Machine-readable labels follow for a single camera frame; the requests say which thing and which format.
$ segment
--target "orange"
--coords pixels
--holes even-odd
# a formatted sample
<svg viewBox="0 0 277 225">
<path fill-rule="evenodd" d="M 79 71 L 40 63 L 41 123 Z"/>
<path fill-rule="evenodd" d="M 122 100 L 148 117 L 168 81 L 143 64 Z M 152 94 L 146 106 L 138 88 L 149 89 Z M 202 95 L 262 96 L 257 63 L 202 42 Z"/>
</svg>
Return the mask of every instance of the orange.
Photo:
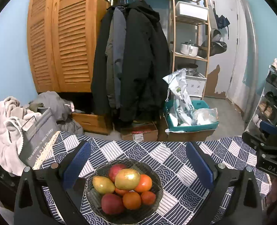
<svg viewBox="0 0 277 225">
<path fill-rule="evenodd" d="M 141 207 L 141 197 L 136 192 L 128 192 L 123 196 L 123 204 L 129 210 L 136 210 Z"/>
<path fill-rule="evenodd" d="M 152 187 L 152 179 L 146 174 L 141 174 L 140 182 L 138 186 L 136 186 L 134 191 L 138 193 L 143 193 L 144 191 L 150 190 L 151 187 Z"/>
<path fill-rule="evenodd" d="M 141 200 L 145 205 L 152 205 L 155 202 L 156 195 L 151 191 L 145 191 L 141 194 Z"/>
<path fill-rule="evenodd" d="M 121 196 L 125 195 L 126 193 L 129 192 L 129 190 L 120 190 L 117 187 L 115 188 L 115 192 Z"/>
</svg>

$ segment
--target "patterned tablecloth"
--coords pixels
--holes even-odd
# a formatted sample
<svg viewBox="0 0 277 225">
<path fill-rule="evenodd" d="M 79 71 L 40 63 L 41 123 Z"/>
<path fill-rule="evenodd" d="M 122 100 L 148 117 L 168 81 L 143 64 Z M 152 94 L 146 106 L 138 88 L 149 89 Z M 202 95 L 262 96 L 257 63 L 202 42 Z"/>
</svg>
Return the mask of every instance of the patterned tablecloth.
<svg viewBox="0 0 277 225">
<path fill-rule="evenodd" d="M 192 165 L 186 157 L 184 142 L 140 142 L 108 141 L 94 139 L 85 135 L 60 132 L 48 159 L 40 168 L 52 163 L 60 163 L 67 153 L 74 150 L 81 140 L 91 142 L 91 156 L 80 173 L 87 178 L 97 167 L 113 159 L 133 158 L 150 165 L 161 178 L 164 195 L 158 210 L 140 225 L 182 225 L 187 224 L 208 194 L 202 187 Z M 200 148 L 217 163 L 223 162 L 228 168 L 243 169 L 250 166 L 255 172 L 261 197 L 270 189 L 268 175 L 255 168 L 256 152 L 245 144 L 240 136 L 223 138 L 216 141 L 198 142 Z M 52 199 L 48 187 L 43 188 L 48 205 L 54 218 L 64 223 Z M 228 205 L 232 187 L 229 187 L 214 221 L 218 221 Z M 82 198 L 81 213 L 91 225 L 108 225 L 97 216 L 86 198 Z"/>
</svg>

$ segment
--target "screw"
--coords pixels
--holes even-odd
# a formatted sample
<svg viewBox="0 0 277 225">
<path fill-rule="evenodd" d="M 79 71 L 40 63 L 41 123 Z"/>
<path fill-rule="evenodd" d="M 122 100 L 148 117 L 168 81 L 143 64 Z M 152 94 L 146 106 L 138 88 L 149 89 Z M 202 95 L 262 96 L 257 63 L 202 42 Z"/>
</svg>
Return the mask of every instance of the screw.
<svg viewBox="0 0 277 225">
<path fill-rule="evenodd" d="M 29 166 L 24 168 L 24 172 L 29 172 L 29 171 L 30 171 L 30 167 Z"/>
<path fill-rule="evenodd" d="M 224 169 L 226 166 L 225 166 L 224 163 L 219 163 L 219 164 L 218 164 L 218 167 L 219 167 L 220 169 Z"/>
<path fill-rule="evenodd" d="M 57 163 L 57 162 L 52 163 L 52 164 L 51 164 L 51 168 L 52 168 L 52 169 L 58 168 L 58 163 Z"/>
<path fill-rule="evenodd" d="M 252 169 L 251 167 L 249 167 L 249 166 L 246 167 L 246 170 L 247 170 L 248 172 L 252 172 L 252 171 L 253 171 L 253 169 Z"/>
</svg>

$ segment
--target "pipe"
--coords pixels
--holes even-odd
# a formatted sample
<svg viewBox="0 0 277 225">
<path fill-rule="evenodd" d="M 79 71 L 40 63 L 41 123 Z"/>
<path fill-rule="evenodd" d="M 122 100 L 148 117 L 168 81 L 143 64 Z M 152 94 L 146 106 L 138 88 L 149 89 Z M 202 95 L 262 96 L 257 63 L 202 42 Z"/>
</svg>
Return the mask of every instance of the pipe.
<svg viewBox="0 0 277 225">
<path fill-rule="evenodd" d="M 252 18 L 252 13 L 250 11 L 250 7 L 247 0 L 241 0 L 242 5 L 245 11 L 246 17 L 246 25 L 247 25 L 247 35 L 248 35 L 248 57 L 250 58 L 250 54 L 253 53 L 253 80 L 249 90 L 249 96 L 247 100 L 247 107 L 245 110 L 245 114 L 243 116 L 244 122 L 249 122 L 252 117 L 253 104 L 255 100 L 255 91 L 258 81 L 258 45 L 256 42 L 256 33 L 254 28 L 254 22 Z"/>
</svg>

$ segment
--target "wooden cabinet door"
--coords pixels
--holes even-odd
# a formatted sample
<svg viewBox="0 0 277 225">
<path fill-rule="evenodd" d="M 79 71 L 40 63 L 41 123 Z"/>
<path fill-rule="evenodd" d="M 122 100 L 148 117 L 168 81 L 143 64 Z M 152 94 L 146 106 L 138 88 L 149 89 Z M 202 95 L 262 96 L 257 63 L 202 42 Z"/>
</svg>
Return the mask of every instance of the wooden cabinet door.
<svg viewBox="0 0 277 225">
<path fill-rule="evenodd" d="M 37 92 L 60 91 L 52 49 L 52 2 L 53 0 L 30 0 L 29 3 L 28 56 Z"/>
<path fill-rule="evenodd" d="M 62 92 L 91 91 L 98 6 L 99 0 L 53 0 L 52 43 Z"/>
</svg>

